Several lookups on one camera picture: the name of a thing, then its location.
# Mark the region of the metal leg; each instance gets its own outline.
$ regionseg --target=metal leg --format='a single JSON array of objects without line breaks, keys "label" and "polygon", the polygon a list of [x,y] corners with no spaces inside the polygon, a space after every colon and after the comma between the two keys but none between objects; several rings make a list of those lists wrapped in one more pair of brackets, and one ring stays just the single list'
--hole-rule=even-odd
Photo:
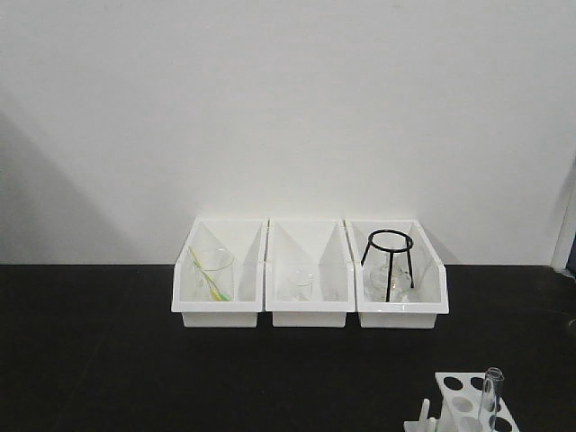
[{"label": "metal leg", "polygon": [[412,257],[410,256],[410,249],[406,251],[406,258],[408,259],[408,273],[410,273],[410,288],[414,288],[414,275],[412,274]]},{"label": "metal leg", "polygon": [[371,244],[370,241],[368,241],[368,244],[366,245],[366,249],[364,250],[364,254],[362,255],[362,261],[360,261],[360,264],[363,266],[364,265],[364,261],[366,260],[366,255],[368,255],[368,249],[370,248]]},{"label": "metal leg", "polygon": [[390,283],[392,282],[392,267],[394,264],[394,253],[390,252],[390,264],[388,266],[388,286],[386,288],[386,301],[390,301]]}]

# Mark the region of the storage bin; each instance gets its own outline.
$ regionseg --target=storage bin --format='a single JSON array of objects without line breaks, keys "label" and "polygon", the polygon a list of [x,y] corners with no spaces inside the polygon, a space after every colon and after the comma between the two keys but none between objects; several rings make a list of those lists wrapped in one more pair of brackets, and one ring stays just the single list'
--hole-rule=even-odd
[{"label": "storage bin", "polygon": [[[194,221],[175,264],[172,295],[172,311],[182,313],[186,327],[256,326],[264,308],[266,235],[267,220]],[[227,273],[220,280],[194,263],[194,256],[204,259],[210,256],[204,251],[214,250],[232,258],[230,266],[222,264]],[[228,291],[220,290],[225,282]]]},{"label": "storage bin", "polygon": [[276,327],[344,327],[355,311],[342,220],[270,220],[265,309]]},{"label": "storage bin", "polygon": [[[360,325],[369,328],[432,329],[437,314],[448,313],[446,270],[428,237],[417,220],[345,220],[355,268],[356,307]],[[414,291],[409,302],[374,301],[366,292],[371,284],[370,273],[379,254],[385,252],[371,248],[364,266],[362,257],[368,236],[376,230],[397,230],[408,234],[414,241],[410,250]],[[399,236],[399,244],[404,246]],[[407,265],[407,254],[395,254],[394,263]]]}]

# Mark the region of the beaker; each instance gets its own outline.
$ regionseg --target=beaker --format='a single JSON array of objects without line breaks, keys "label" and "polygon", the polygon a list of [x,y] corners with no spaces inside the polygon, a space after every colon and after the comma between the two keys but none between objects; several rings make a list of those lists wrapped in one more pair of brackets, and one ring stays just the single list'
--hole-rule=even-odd
[{"label": "beaker", "polygon": [[289,302],[308,302],[312,297],[312,271],[295,269],[288,274],[286,300]]},{"label": "beaker", "polygon": [[194,250],[188,248],[194,263],[196,292],[206,302],[234,300],[234,256],[223,247]]}]

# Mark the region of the white wall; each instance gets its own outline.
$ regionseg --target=white wall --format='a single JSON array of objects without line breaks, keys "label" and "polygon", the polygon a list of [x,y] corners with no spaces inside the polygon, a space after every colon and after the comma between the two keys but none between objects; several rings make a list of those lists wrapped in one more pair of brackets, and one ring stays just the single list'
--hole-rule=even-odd
[{"label": "white wall", "polygon": [[418,217],[548,265],[576,3],[2,0],[0,262],[170,263],[194,215]]}]

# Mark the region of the test tube rack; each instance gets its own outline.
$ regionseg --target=test tube rack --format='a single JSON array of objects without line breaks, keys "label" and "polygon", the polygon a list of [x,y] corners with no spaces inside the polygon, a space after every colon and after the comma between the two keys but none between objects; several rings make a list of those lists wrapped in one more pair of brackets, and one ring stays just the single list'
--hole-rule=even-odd
[{"label": "test tube rack", "polygon": [[[424,399],[417,421],[405,421],[405,432],[489,432],[490,425],[478,420],[484,373],[436,372],[436,382],[442,393],[440,418],[428,418],[429,401]],[[494,430],[519,432],[516,422],[503,399],[495,418]]]}]

